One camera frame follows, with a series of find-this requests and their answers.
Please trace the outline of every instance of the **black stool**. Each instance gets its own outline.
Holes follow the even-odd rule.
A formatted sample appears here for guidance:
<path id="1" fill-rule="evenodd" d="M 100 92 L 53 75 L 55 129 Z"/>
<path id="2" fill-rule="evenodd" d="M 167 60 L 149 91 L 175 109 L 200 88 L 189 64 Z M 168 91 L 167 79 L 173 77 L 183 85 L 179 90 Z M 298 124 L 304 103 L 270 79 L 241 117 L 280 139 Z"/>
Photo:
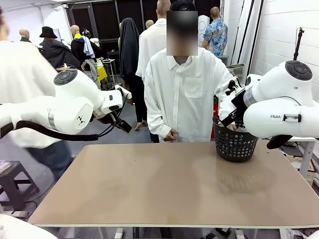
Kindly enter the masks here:
<path id="1" fill-rule="evenodd" d="M 23 172 L 28 179 L 15 180 L 15 177 Z M 28 188 L 21 192 L 19 184 L 30 184 Z M 0 195 L 5 192 L 9 201 L 0 201 L 2 206 L 12 206 L 14 210 L 21 211 L 25 208 L 25 199 L 35 189 L 39 192 L 39 188 L 34 180 L 30 177 L 26 169 L 19 161 L 11 161 L 11 166 L 0 174 Z"/>

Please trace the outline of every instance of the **black basket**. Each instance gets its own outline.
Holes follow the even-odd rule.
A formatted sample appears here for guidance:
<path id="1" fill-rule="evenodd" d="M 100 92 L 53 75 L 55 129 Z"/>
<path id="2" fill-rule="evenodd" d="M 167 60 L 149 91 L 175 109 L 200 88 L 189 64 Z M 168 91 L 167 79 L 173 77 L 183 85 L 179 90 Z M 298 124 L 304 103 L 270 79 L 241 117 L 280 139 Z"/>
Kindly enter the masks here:
<path id="1" fill-rule="evenodd" d="M 217 153 L 232 162 L 244 162 L 255 151 L 258 138 L 248 132 L 237 132 L 218 125 L 219 118 L 213 118 Z"/>

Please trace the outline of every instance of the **white button-up shirt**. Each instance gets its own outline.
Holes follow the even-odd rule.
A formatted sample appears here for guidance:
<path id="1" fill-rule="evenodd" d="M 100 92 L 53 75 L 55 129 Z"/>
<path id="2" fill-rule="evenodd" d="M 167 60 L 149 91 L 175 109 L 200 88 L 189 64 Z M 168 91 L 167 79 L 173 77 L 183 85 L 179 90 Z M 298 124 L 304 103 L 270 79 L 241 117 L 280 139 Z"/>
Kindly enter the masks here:
<path id="1" fill-rule="evenodd" d="M 163 140 L 171 128 L 178 131 L 177 142 L 210 141 L 213 102 L 218 87 L 232 75 L 211 52 L 198 48 L 179 65 L 166 49 L 154 55 L 146 69 L 145 103 L 151 133 Z M 220 117 L 235 108 L 224 93 L 217 94 Z"/>
<path id="2" fill-rule="evenodd" d="M 23 103 L 38 96 L 55 96 L 56 70 L 29 42 L 0 41 L 0 104 Z M 29 128 L 11 131 L 19 147 L 46 148 L 59 139 Z"/>
<path id="3" fill-rule="evenodd" d="M 146 67 L 159 51 L 166 48 L 166 19 L 160 18 L 140 35 L 139 64 L 136 75 L 144 80 Z"/>

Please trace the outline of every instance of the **hand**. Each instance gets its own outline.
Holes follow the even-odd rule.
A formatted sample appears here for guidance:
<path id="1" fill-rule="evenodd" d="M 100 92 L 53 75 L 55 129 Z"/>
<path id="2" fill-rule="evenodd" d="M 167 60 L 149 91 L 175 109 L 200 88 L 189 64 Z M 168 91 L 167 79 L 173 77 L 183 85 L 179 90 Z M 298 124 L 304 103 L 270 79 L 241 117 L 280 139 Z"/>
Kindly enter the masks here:
<path id="1" fill-rule="evenodd" d="M 84 69 L 84 66 L 85 66 L 85 65 L 86 65 L 85 62 L 83 62 L 83 64 L 81 65 L 81 68 L 82 68 L 83 71 L 85 71 L 85 69 Z"/>
<path id="2" fill-rule="evenodd" d="M 234 124 L 230 124 L 229 126 L 227 126 L 227 128 L 229 128 L 232 131 L 237 131 L 237 127 Z"/>
<path id="3" fill-rule="evenodd" d="M 175 129 L 171 129 L 170 132 L 166 135 L 164 141 L 173 141 L 176 139 L 176 137 L 173 136 L 173 134 L 178 133 Z"/>

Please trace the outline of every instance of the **blue patterned shirt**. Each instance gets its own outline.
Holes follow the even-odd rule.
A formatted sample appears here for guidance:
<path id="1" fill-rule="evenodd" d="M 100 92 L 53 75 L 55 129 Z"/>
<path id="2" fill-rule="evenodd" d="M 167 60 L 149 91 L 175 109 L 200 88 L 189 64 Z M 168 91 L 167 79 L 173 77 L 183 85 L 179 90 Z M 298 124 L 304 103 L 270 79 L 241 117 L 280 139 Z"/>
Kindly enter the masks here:
<path id="1" fill-rule="evenodd" d="M 227 33 L 228 27 L 220 18 L 212 21 L 206 28 L 204 34 L 204 39 L 209 42 L 206 50 L 210 51 L 215 56 L 222 56 L 227 44 Z"/>

